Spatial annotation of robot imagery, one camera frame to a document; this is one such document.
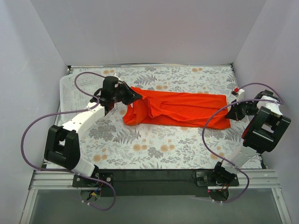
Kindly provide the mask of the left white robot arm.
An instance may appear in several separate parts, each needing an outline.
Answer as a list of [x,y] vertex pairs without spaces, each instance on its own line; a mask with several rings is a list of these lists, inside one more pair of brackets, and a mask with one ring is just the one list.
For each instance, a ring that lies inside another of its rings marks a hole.
[[104,118],[114,108],[114,104],[122,102],[130,105],[140,99],[142,95],[118,77],[105,77],[102,87],[92,95],[83,112],[61,126],[53,125],[49,129],[45,160],[83,175],[83,181],[88,186],[96,186],[100,180],[99,174],[95,172],[95,165],[81,157],[80,138],[96,121]]

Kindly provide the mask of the white plastic laundry basket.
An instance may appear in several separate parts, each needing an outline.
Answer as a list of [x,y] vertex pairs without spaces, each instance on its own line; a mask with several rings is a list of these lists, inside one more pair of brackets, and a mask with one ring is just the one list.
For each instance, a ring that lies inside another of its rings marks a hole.
[[60,111],[77,111],[87,106],[92,98],[89,95],[101,88],[104,80],[102,77],[93,75],[93,72],[104,75],[100,70],[79,70],[60,79]]

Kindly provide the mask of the orange t shirt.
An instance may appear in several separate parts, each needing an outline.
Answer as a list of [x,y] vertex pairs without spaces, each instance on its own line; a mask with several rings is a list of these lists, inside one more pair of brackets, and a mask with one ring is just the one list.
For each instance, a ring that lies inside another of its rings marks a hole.
[[204,127],[217,110],[227,105],[225,95],[132,89],[142,98],[128,105],[123,117],[128,126]]

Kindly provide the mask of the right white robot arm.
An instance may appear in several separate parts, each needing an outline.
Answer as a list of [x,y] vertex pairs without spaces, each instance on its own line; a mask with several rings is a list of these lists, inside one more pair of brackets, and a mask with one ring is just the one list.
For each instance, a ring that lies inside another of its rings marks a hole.
[[245,128],[240,146],[228,157],[230,162],[222,160],[216,163],[211,180],[216,185],[229,185],[237,176],[237,169],[258,154],[271,152],[291,123],[280,109],[280,99],[274,93],[264,90],[254,100],[231,106],[225,118],[240,121],[246,115],[253,116]]

